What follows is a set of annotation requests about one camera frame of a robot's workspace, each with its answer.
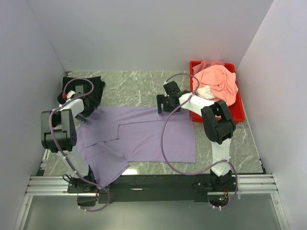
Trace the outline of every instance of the red plastic tray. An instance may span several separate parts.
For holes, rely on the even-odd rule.
[[[190,74],[194,74],[193,67],[199,65],[200,63],[201,61],[190,61]],[[225,63],[225,67],[232,73],[236,72],[235,66],[233,64]],[[233,105],[229,106],[229,110],[235,123],[238,124],[239,122],[245,121],[245,115],[238,81],[236,81],[236,85],[238,87],[238,93],[236,94],[236,102]],[[190,91],[193,91],[192,77],[190,77]],[[191,112],[191,117],[192,121],[202,123],[202,117],[198,114]]]

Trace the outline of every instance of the cable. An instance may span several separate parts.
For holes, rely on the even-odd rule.
[[[169,77],[165,82],[168,82],[170,79],[172,79],[173,77],[175,76],[178,76],[178,75],[187,75],[187,76],[190,76],[192,78],[194,78],[196,81],[197,81],[197,87],[193,90],[193,92],[191,93],[191,95],[189,96],[189,98],[187,100],[185,100],[182,104],[180,104],[179,106],[177,106],[167,117],[166,121],[164,122],[164,125],[162,127],[162,132],[161,132],[161,142],[160,142],[160,145],[161,145],[161,152],[162,152],[162,155],[163,155],[163,158],[165,160],[165,162],[168,164],[168,166],[174,170],[175,172],[179,173],[179,174],[182,174],[182,175],[186,175],[186,176],[194,176],[194,175],[198,175],[198,174],[201,174],[209,169],[211,169],[213,166],[219,164],[219,163],[222,163],[222,162],[227,162],[230,167],[233,169],[234,173],[235,173],[235,178],[236,178],[236,189],[235,189],[235,193],[234,193],[234,196],[231,198],[231,200],[228,202],[227,205],[221,207],[221,208],[225,208],[227,207],[228,205],[230,205],[234,198],[236,197],[236,194],[237,194],[237,191],[238,191],[238,178],[237,178],[237,173],[236,173],[236,170],[234,168],[234,166],[232,165],[232,163],[230,163],[229,161],[227,160],[221,160],[221,161],[217,161],[215,162],[214,164],[208,166],[207,168],[203,169],[203,170],[200,170],[199,172],[192,172],[192,173],[188,173],[188,172],[181,172],[179,171],[178,169],[176,169],[174,166],[171,165],[171,163],[167,160],[166,156],[165,156],[165,153],[164,153],[164,149],[163,149],[163,135],[164,135],[164,130],[165,130],[165,127],[166,127],[166,124],[169,120],[169,118],[177,111],[177,109],[181,108],[184,104],[186,104],[190,99],[191,97],[195,94],[196,90],[199,88],[200,86],[200,81],[192,74],[189,74],[189,73],[178,73],[178,74],[175,74],[171,77]]]
[[[75,98],[73,98],[73,99],[68,99],[67,102],[65,102],[63,105],[60,105],[58,108],[52,110],[51,113],[50,113],[50,115],[49,115],[49,128],[50,128],[50,133],[51,133],[51,135],[52,135],[52,137],[53,137],[53,141],[54,141],[55,145],[57,146],[59,152],[63,155],[63,158],[66,160],[67,164],[68,164],[68,165],[71,167],[71,169],[74,171],[74,173],[75,173],[81,180],[83,180],[84,182],[86,182],[86,183],[88,183],[88,184],[91,184],[91,185],[94,185],[94,186],[96,186],[97,188],[101,188],[101,189],[103,189],[103,190],[107,193],[107,196],[108,196],[107,202],[106,202],[106,204],[105,204],[104,206],[102,206],[101,208],[98,208],[98,209],[85,209],[85,208],[83,208],[83,207],[80,207],[80,209],[82,209],[82,210],[84,210],[84,211],[87,211],[87,212],[97,212],[97,211],[100,211],[100,210],[104,209],[104,208],[111,202],[111,194],[110,194],[110,192],[109,192],[106,188],[104,188],[103,186],[101,186],[101,185],[99,185],[99,184],[96,184],[96,183],[93,183],[93,182],[91,182],[91,181],[88,181],[88,180],[84,179],[84,178],[80,175],[80,173],[76,170],[76,168],[73,166],[73,164],[71,163],[71,161],[69,160],[69,158],[67,157],[67,155],[64,153],[64,151],[63,151],[62,148],[60,147],[60,145],[59,145],[59,143],[58,143],[58,141],[57,141],[57,139],[56,139],[56,136],[55,136],[55,134],[54,134],[53,127],[52,127],[52,116],[54,115],[55,112],[57,112],[58,110],[64,108],[65,106],[67,106],[67,105],[68,105],[69,103],[71,103],[72,101],[74,101],[74,100],[76,100],[76,99],[79,99],[79,98],[82,98],[82,97],[85,97],[85,96],[87,96],[87,95],[90,95],[90,94],[93,92],[93,90],[94,90],[94,85],[93,85],[93,83],[92,83],[90,80],[85,79],[85,78],[74,78],[74,79],[70,80],[70,81],[64,86],[63,94],[65,94],[65,91],[66,91],[67,86],[68,86],[72,81],[81,80],[81,79],[84,80],[84,81],[87,81],[87,82],[89,82],[89,83],[91,84],[91,86],[92,86],[91,90],[90,90],[89,92],[87,92],[87,93],[85,93],[85,94],[83,94],[83,95],[77,96],[77,97],[75,97]]]

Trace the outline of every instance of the metal frame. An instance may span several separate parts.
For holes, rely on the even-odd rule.
[[[287,220],[286,213],[284,212],[283,205],[280,201],[279,194],[271,194],[278,222],[282,230],[290,230],[290,225]]]
[[[50,151],[46,150],[40,170],[46,168]],[[31,176],[25,192],[24,201],[18,215],[14,230],[24,229],[27,215],[34,196],[96,196],[96,193],[67,193],[69,183],[61,176]],[[208,192],[208,195],[222,195],[222,192]],[[278,189],[271,174],[238,175],[238,199],[241,194],[271,194],[276,215],[282,230],[289,230],[289,224],[281,204]]]
[[[30,206],[32,203],[32,199],[33,196],[24,196],[24,201],[21,205],[20,211],[19,211],[19,215],[17,217],[15,226],[14,226],[14,230],[23,230],[24,229],[24,225],[25,225],[25,221],[27,220],[27,216],[30,210]]]

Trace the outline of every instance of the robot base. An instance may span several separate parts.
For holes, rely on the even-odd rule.
[[[137,201],[177,201],[194,200],[195,202],[208,202],[208,192],[229,192],[236,189],[235,177],[231,171],[224,176],[200,174],[186,175],[122,175],[107,189],[112,195],[111,202],[137,202]],[[77,193],[75,189],[68,188],[68,193]],[[95,205],[96,196],[78,196],[80,206]],[[98,203],[104,204],[107,194],[100,190]]]

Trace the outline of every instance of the black cloth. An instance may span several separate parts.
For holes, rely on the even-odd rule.
[[[101,81],[101,77],[94,77],[94,78],[87,78],[89,81],[91,81],[94,85],[94,90],[93,92],[88,95],[86,98],[83,98],[83,103],[84,103],[84,111],[81,113],[83,116],[87,117],[89,116],[100,104],[101,102],[101,97],[103,93],[103,88],[106,85],[104,81]],[[70,77],[63,77],[63,86],[62,86],[62,91],[64,90],[65,85],[74,78]],[[76,92],[76,86],[77,85],[83,85],[84,88],[84,93],[87,93],[91,90],[91,84],[83,79],[79,80],[74,80],[66,88],[65,93],[68,93],[69,91],[75,91]],[[61,92],[58,95],[58,102],[60,104],[64,104],[66,102],[66,99],[63,99],[62,96],[63,92]]]

